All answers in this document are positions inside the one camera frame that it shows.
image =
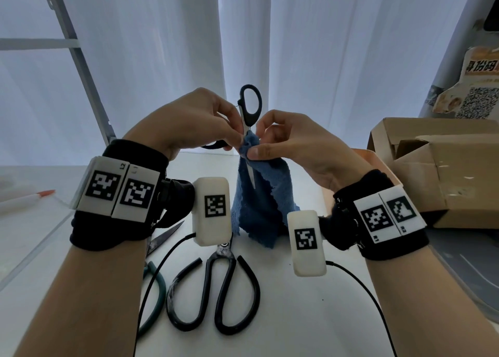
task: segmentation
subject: metal frame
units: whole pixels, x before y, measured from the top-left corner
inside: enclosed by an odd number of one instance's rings
[[[74,30],[73,24],[67,12],[63,0],[47,0],[48,6],[53,9],[59,25],[64,35],[64,39],[16,39],[3,38],[0,39],[0,51],[14,50],[46,50],[46,49],[69,49],[76,70],[81,79],[81,83],[85,89],[90,106],[95,115],[97,125],[104,139],[104,143],[109,143],[116,139],[113,127],[109,124],[109,118],[102,104],[97,87],[88,68],[88,64],[80,48],[78,37]]]

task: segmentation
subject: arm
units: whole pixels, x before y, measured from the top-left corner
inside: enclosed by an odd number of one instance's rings
[[[239,147],[242,132],[233,105],[207,89],[196,89],[141,120],[124,139],[173,160],[180,148],[219,139],[229,144],[226,149]],[[145,240],[102,252],[71,247],[15,356],[131,356],[145,257]]]
[[[366,262],[400,357],[497,355],[499,334],[430,247]]]
[[[71,247],[15,357],[131,355],[146,242]]]
[[[272,110],[257,124],[255,160],[287,157],[336,192],[373,167],[303,114]],[[386,260],[366,260],[399,357],[480,356],[499,352],[499,335],[429,247]]]

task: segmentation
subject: blue towel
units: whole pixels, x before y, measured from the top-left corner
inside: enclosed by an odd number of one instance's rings
[[[231,209],[232,232],[239,235],[242,228],[253,240],[273,248],[279,235],[288,235],[287,214],[300,208],[294,203],[290,169],[283,159],[246,160],[248,149],[257,144],[260,144],[258,137],[249,131],[239,149],[238,183]],[[255,188],[246,161],[253,168]]]

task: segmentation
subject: person's left hand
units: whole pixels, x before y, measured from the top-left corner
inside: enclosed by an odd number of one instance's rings
[[[234,105],[208,89],[198,88],[149,114],[123,139],[154,148],[173,160],[181,148],[201,147],[216,140],[227,142],[226,151],[239,149],[243,132]]]

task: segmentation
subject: green scissors handle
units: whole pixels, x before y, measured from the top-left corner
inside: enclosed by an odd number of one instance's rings
[[[142,279],[146,278],[147,274],[153,275],[154,272],[156,272],[156,266],[152,261],[150,261],[145,267],[144,267],[144,273],[142,275]],[[156,302],[156,305],[154,306],[154,310],[152,311],[151,315],[147,318],[147,320],[144,322],[139,327],[139,333],[137,335],[137,339],[139,339],[141,336],[143,336],[156,322],[159,318],[159,315],[161,313],[161,310],[163,309],[163,306],[165,305],[165,299],[166,299],[166,283],[161,275],[161,273],[158,273],[156,276],[156,282],[158,283],[159,287],[159,295],[158,295],[158,301]]]

